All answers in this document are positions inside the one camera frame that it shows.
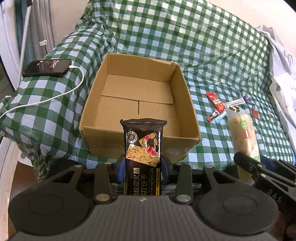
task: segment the cardboard box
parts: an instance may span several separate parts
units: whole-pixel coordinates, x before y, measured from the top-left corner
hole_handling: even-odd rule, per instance
[[[124,153],[120,119],[167,120],[162,152],[182,160],[201,140],[196,113],[180,67],[174,62],[107,54],[85,103],[79,130],[92,156]]]

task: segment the ribbed gray panel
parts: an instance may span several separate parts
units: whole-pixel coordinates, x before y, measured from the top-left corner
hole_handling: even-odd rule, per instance
[[[97,205],[90,217],[67,233],[50,237],[17,233],[11,241],[275,241],[268,233],[236,237],[202,223],[190,206],[173,203],[168,196],[119,196]]]

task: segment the cracker package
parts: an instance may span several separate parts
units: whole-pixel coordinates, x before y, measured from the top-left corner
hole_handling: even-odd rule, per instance
[[[227,119],[232,136],[232,142],[235,152],[242,152],[260,161],[259,148],[255,135],[252,118],[244,110],[236,113],[232,110],[227,111]],[[253,184],[252,175],[241,167],[237,167],[239,179],[248,184]]]
[[[125,195],[161,195],[160,157],[166,120],[120,120],[126,153]]]

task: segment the gingham fabric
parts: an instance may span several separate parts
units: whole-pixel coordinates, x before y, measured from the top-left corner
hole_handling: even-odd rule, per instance
[[[95,74],[109,52],[174,61],[181,66],[202,135],[202,141],[183,160],[193,168],[207,164],[222,169],[233,164],[227,120],[219,124],[205,121],[214,110],[205,96],[209,91],[223,102],[247,94],[251,103],[241,108],[248,113],[251,107],[259,111],[260,120],[253,118],[253,123],[260,153],[293,161],[268,89],[270,47],[263,34],[202,0],[91,0],[75,31],[45,57],[71,59],[85,73],[83,84],[71,94],[20,108],[0,120],[1,133],[27,153],[39,179],[46,177],[52,161],[59,158],[70,158],[86,168],[106,161],[89,155],[78,124]],[[69,91],[80,80],[77,69],[62,78],[24,78],[13,97],[2,100],[0,113]]]

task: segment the smartphone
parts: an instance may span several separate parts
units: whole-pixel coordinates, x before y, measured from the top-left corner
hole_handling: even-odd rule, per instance
[[[23,77],[32,76],[63,76],[71,65],[70,59],[45,59],[29,63],[22,72]]]

